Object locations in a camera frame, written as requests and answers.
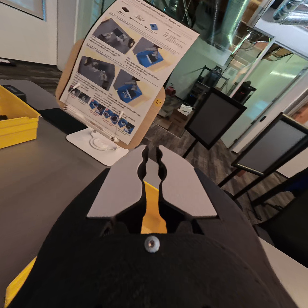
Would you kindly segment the yellow plastic bin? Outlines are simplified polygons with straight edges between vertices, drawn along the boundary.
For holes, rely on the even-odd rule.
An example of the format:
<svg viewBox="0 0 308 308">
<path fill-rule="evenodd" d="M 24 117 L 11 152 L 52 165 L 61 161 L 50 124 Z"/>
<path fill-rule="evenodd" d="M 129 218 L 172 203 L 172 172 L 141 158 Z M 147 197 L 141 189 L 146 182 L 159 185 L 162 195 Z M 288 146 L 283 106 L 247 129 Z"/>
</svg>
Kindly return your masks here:
<svg viewBox="0 0 308 308">
<path fill-rule="evenodd" d="M 40 114 L 8 89 L 0 86 L 0 148 L 37 138 Z"/>
<path fill-rule="evenodd" d="M 143 217 L 142 234 L 167 233 L 165 220 L 159 214 L 159 190 L 151 184 L 144 182 L 147 199 L 147 210 Z M 8 307 L 25 280 L 29 276 L 37 257 L 35 257 L 7 286 L 5 293 L 4 308 Z"/>
</svg>

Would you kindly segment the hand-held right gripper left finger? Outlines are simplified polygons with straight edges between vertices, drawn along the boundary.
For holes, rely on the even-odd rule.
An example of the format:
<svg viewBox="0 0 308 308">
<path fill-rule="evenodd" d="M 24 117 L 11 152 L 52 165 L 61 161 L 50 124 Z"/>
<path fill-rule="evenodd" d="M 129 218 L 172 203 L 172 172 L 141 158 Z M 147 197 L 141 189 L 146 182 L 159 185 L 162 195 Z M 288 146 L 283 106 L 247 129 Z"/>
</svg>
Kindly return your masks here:
<svg viewBox="0 0 308 308">
<path fill-rule="evenodd" d="M 119 159 L 108 171 L 86 219 L 90 223 L 124 225 L 129 233 L 141 233 L 147 210 L 144 177 L 148 147 L 141 145 Z"/>
</svg>

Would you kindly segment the black flat monitor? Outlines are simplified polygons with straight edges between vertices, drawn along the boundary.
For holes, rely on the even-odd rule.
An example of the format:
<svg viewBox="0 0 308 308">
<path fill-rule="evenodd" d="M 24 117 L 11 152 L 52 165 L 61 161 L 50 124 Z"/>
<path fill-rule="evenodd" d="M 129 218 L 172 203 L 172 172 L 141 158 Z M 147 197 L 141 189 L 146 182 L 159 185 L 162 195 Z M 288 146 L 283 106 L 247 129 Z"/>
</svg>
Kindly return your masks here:
<svg viewBox="0 0 308 308">
<path fill-rule="evenodd" d="M 246 109 L 246 106 L 233 98 L 210 88 L 185 125 L 185 130 L 195 140 L 182 157 L 186 158 L 197 143 L 210 150 Z"/>
</svg>

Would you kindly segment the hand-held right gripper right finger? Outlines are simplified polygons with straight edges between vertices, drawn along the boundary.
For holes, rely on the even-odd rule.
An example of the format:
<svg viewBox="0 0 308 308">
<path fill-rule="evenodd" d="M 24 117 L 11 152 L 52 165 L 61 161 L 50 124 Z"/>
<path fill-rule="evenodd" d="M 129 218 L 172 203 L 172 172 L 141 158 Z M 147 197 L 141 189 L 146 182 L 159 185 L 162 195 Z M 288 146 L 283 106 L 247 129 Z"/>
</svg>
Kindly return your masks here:
<svg viewBox="0 0 308 308">
<path fill-rule="evenodd" d="M 218 214 L 194 167 L 163 145 L 156 148 L 159 166 L 159 214 L 168 233 L 183 221 L 217 218 Z"/>
</svg>

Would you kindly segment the black framed display panel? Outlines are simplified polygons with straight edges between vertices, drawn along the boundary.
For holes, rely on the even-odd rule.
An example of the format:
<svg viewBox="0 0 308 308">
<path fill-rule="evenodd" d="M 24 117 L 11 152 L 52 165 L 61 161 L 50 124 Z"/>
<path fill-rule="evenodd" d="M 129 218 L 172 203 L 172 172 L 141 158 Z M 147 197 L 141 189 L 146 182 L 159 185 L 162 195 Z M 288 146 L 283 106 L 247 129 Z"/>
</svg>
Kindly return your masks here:
<svg viewBox="0 0 308 308">
<path fill-rule="evenodd" d="M 249 191 L 264 181 L 276 171 L 292 160 L 295 156 L 307 149 L 308 130 L 307 127 L 293 118 L 280 113 L 231 164 L 233 171 L 223 179 L 218 186 L 223 187 L 227 182 L 239 175 L 241 171 L 253 174 L 256 178 L 244 188 L 231 196 L 233 201 L 237 201 L 243 195 L 249 201 L 249 210 L 253 215 L 252 224 L 264 221 L 262 214 L 257 210 L 258 206 L 272 207 L 276 211 L 283 210 L 281 204 L 268 203 L 267 200 L 275 195 L 287 191 L 287 188 L 303 176 L 306 171 L 301 171 L 299 175 L 291 179 L 279 182 L 264 191 L 261 195 L 249 194 Z"/>
</svg>

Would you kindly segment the instruction poster on wooden board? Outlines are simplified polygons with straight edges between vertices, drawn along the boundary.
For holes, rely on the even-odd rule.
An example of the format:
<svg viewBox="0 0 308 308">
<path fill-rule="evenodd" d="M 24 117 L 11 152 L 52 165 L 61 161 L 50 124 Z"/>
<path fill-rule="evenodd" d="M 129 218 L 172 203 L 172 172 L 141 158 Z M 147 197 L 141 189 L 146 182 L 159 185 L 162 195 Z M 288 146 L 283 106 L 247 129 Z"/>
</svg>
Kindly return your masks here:
<svg viewBox="0 0 308 308">
<path fill-rule="evenodd" d="M 135 148 L 161 108 L 155 100 L 164 83 L 198 36 L 148 1 L 115 1 L 71 51 L 58 104 L 120 147 Z"/>
</svg>

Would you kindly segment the black office chair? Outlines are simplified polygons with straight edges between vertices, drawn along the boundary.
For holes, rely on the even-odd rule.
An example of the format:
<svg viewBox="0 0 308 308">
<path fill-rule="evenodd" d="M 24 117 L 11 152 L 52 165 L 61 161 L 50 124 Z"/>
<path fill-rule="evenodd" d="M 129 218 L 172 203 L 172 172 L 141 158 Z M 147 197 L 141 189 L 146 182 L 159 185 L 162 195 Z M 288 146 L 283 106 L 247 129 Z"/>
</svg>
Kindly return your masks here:
<svg viewBox="0 0 308 308">
<path fill-rule="evenodd" d="M 263 204 L 281 192 L 294 199 L 267 221 L 253 225 L 257 235 L 306 268 L 308 267 L 308 169 L 295 174 L 251 202 Z"/>
</svg>

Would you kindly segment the black flat mat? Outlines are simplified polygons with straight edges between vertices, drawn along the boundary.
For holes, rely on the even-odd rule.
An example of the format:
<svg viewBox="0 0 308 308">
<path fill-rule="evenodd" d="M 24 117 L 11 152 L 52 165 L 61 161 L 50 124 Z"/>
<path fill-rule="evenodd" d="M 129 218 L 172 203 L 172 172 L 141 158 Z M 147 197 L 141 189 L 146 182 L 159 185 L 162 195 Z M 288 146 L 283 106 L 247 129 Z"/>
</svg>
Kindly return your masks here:
<svg viewBox="0 0 308 308">
<path fill-rule="evenodd" d="M 60 108 L 39 110 L 44 120 L 61 130 L 66 135 L 79 132 L 88 127 Z"/>
</svg>

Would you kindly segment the black power bank with display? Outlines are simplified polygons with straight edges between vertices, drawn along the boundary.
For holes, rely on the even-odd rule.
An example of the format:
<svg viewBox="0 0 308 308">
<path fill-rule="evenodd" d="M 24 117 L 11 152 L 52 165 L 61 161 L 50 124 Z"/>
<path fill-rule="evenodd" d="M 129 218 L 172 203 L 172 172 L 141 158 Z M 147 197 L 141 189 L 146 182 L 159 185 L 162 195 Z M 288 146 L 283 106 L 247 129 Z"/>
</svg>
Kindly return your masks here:
<svg viewBox="0 0 308 308">
<path fill-rule="evenodd" d="M 17 89 L 16 87 L 14 87 L 12 85 L 2 85 L 2 87 L 4 87 L 9 92 L 14 94 L 16 97 L 21 99 L 23 102 L 27 103 L 26 94 L 24 92 L 20 91 L 19 89 Z"/>
</svg>

